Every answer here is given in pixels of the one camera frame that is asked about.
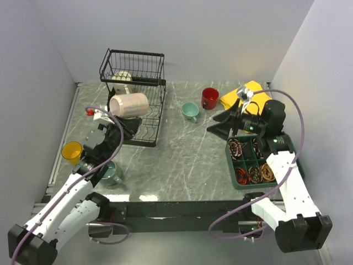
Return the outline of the red mug black handle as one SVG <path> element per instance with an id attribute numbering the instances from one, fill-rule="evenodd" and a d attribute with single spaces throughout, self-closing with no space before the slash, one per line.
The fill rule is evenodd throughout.
<path id="1" fill-rule="evenodd" d="M 218 90 L 208 87 L 202 91 L 201 106 L 206 110 L 214 109 L 219 98 Z"/>

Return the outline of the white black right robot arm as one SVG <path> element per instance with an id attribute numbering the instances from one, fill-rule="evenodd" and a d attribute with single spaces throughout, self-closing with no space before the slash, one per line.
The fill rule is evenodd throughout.
<path id="1" fill-rule="evenodd" d="M 223 139 L 228 138 L 228 132 L 235 134 L 238 130 L 256 133 L 261 153 L 269 154 L 266 162 L 277 186 L 266 194 L 246 194 L 243 205 L 216 219 L 208 231 L 212 232 L 218 223 L 242 211 L 246 219 L 254 220 L 258 216 L 271 227 L 283 253 L 321 249 L 333 224 L 329 216 L 322 215 L 304 184 L 297 165 L 302 149 L 294 149 L 290 137 L 282 131 L 285 105 L 270 99 L 261 114 L 248 114 L 242 112 L 239 102 L 215 116 L 216 125 L 207 131 Z"/>

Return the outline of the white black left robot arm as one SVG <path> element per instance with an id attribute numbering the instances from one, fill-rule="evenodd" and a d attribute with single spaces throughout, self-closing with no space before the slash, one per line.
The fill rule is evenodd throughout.
<path id="1" fill-rule="evenodd" d="M 12 264 L 53 264 L 62 246 L 90 222 L 111 226 L 110 200 L 93 191 L 109 169 L 125 140 L 131 140 L 141 118 L 115 117 L 111 123 L 92 130 L 86 142 L 76 149 L 63 148 L 76 161 L 66 183 L 25 225 L 14 225 L 8 232 Z"/>

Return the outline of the pink mug lilac inside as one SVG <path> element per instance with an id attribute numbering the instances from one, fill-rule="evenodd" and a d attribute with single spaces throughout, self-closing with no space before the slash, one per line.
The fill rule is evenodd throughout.
<path id="1" fill-rule="evenodd" d="M 114 95 L 109 101 L 112 115 L 128 119 L 144 116 L 148 113 L 148 98 L 143 93 Z"/>

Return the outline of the white floral mug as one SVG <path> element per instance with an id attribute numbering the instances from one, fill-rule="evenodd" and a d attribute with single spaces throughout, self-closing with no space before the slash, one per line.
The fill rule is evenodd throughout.
<path id="1" fill-rule="evenodd" d="M 134 85 L 130 83 L 125 83 L 125 81 L 132 81 L 132 75 L 127 71 L 116 72 L 112 78 L 115 83 L 113 83 L 113 88 L 116 94 L 131 94 L 134 92 Z"/>

